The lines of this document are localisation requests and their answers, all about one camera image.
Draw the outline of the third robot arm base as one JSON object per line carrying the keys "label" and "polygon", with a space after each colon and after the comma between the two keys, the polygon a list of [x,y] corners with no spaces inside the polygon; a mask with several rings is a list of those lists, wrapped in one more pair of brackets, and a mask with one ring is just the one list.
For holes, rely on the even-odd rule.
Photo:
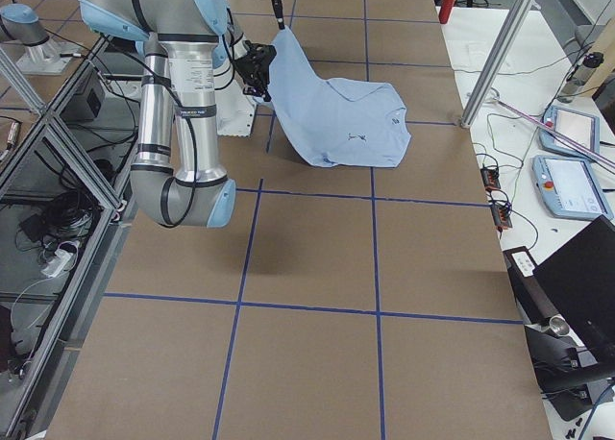
{"label": "third robot arm base", "polygon": [[1,8],[1,42],[9,41],[24,46],[25,53],[16,64],[28,75],[59,75],[73,58],[81,56],[75,43],[52,39],[35,11],[24,4]]}

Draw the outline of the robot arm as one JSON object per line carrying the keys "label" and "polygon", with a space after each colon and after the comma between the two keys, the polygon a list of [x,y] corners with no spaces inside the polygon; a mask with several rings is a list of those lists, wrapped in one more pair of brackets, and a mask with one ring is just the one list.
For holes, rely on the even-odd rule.
{"label": "robot arm", "polygon": [[103,36],[144,55],[138,142],[130,182],[139,208],[167,228],[221,228],[236,184],[218,135],[251,126],[252,97],[270,98],[275,49],[246,39],[226,0],[79,0]]}

